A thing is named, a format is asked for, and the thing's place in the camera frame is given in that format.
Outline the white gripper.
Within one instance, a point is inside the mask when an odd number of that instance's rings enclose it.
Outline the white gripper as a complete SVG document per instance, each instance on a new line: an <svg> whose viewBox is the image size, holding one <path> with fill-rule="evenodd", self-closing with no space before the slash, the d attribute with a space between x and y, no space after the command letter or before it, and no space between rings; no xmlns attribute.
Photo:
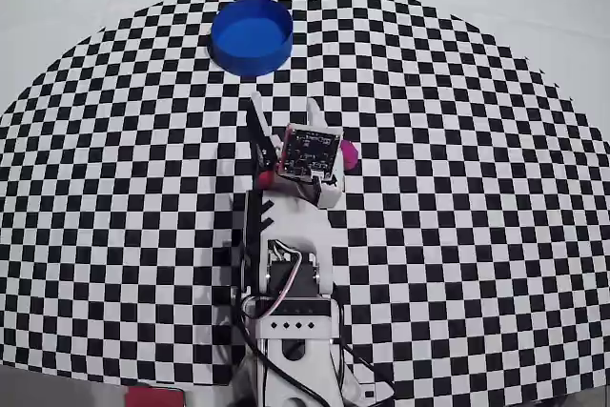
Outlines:
<svg viewBox="0 0 610 407"><path fill-rule="evenodd" d="M328 128L324 113L311 97L307 99L307 120L315 130ZM259 92L250 96L246 123L256 169L261 173L274 172L280 140L267 123ZM261 248L264 242L274 239L294 248L331 248L335 244L328 211L299 196L250 190L245 197L244 215L244 245L248 248Z"/></svg>

